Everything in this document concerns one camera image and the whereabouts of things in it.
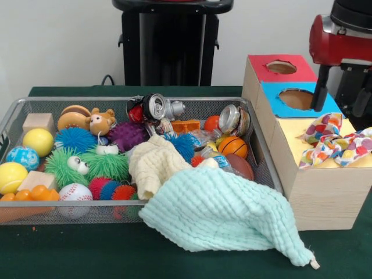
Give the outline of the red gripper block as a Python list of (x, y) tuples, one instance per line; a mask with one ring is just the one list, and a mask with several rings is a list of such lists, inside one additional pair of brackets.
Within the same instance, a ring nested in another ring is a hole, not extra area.
[[(313, 62), (320, 65), (310, 108), (320, 112), (328, 94), (330, 67), (371, 67), (371, 15), (350, 20), (317, 15), (310, 29), (309, 52)], [(362, 88), (353, 105), (354, 116), (363, 116), (370, 98), (371, 87)]]

